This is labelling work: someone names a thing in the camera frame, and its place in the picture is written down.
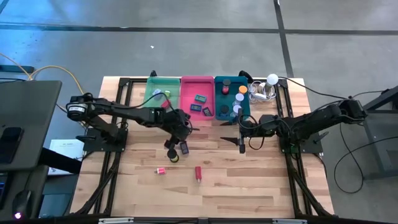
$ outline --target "white cap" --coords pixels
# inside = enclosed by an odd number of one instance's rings
[[[239,112],[239,109],[241,109],[241,108],[242,108],[241,106],[235,105],[235,106],[234,106],[234,112],[235,112],[235,113],[238,113],[238,112]]]
[[[243,96],[242,93],[238,93],[238,94],[235,95],[235,100],[237,100],[239,102],[242,102],[243,99],[244,99],[244,96]]]
[[[278,83],[278,76],[276,74],[270,74],[267,77],[267,83],[270,85],[275,85],[276,83]]]

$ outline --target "wooden tabletop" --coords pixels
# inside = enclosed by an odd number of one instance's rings
[[[114,101],[119,78],[104,77],[99,97]],[[303,84],[301,78],[295,81]],[[145,87],[145,83],[134,84],[130,105],[142,103]],[[310,112],[305,88],[289,82],[289,91],[294,116]],[[262,114],[277,114],[275,100],[251,104],[251,114],[256,119]],[[104,119],[111,121],[110,116]],[[193,122],[200,131],[194,131],[187,139],[190,153],[180,156],[180,161],[173,164],[163,147],[169,134],[129,121],[129,137],[119,166],[112,216],[293,217],[286,163],[277,137],[266,138],[258,151],[246,142],[246,153],[240,154],[238,147],[220,139],[237,137],[238,126],[219,126],[220,123],[216,120]],[[251,144],[258,147],[260,143],[258,138]],[[103,157],[104,153],[95,152],[83,161],[71,212],[81,208],[97,187]],[[304,154],[303,164],[309,189],[324,208],[333,213],[321,162],[314,155]],[[202,167],[201,183],[195,179],[195,166]],[[165,167],[167,173],[155,174],[158,167]],[[298,194],[300,208],[304,211],[301,190]]]

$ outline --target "paper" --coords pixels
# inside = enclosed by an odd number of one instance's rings
[[[53,139],[51,140],[50,150],[72,159],[82,160],[83,146],[85,144],[77,139]],[[64,170],[49,169],[49,175],[68,175],[71,174]]]

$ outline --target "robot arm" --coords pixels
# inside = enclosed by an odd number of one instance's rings
[[[283,139],[284,145],[299,144],[312,134],[339,123],[358,124],[367,116],[358,100],[341,100],[328,105],[324,109],[304,114],[295,118],[280,118],[274,115],[262,115],[257,123],[243,121],[244,114],[238,115],[239,139],[228,139],[237,145],[241,153],[245,153],[244,138],[266,138],[277,135]]]
[[[165,142],[169,149],[170,158],[175,157],[174,146],[179,142],[185,142],[188,135],[194,130],[188,127],[190,115],[183,110],[166,112],[161,107],[136,108],[110,102],[104,98],[93,98],[91,93],[82,96],[73,96],[67,104],[67,116],[73,121],[83,121],[87,125],[101,131],[101,136],[107,142],[118,142],[125,138],[119,134],[120,129],[115,124],[109,124],[99,115],[107,114],[136,121],[147,128],[160,128],[172,136]]]

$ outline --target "concrete floor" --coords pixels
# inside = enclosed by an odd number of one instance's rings
[[[280,0],[280,6],[286,29],[398,29],[395,0]],[[10,0],[0,14],[0,24],[26,23],[278,28],[272,0]],[[348,96],[398,85],[396,36],[287,35],[287,44],[294,76],[304,78],[306,86],[318,91]],[[0,52],[36,68],[66,67],[77,76],[84,90],[94,95],[99,93],[105,75],[149,75],[151,70],[162,76],[237,75],[240,70],[256,77],[270,73],[286,76],[279,34],[2,29]],[[5,63],[9,64],[0,58],[0,64]],[[80,94],[73,80],[62,71],[46,70],[38,79],[63,82],[58,101],[61,104],[71,95]],[[362,95],[359,99],[365,104],[376,96]],[[308,97],[313,110],[333,100],[311,92]],[[397,222],[398,178],[367,181],[362,191],[354,195],[341,192],[332,178],[333,168],[346,149],[338,127],[328,131],[322,146],[335,213],[345,218]],[[343,125],[343,132],[352,149],[368,143],[360,126]],[[78,124],[57,110],[45,145],[49,146],[51,139],[70,139],[82,133]],[[356,155],[365,174],[376,168],[369,149]],[[359,172],[350,158],[338,169],[338,181],[346,190],[360,184]],[[68,188],[72,192],[73,184]]]

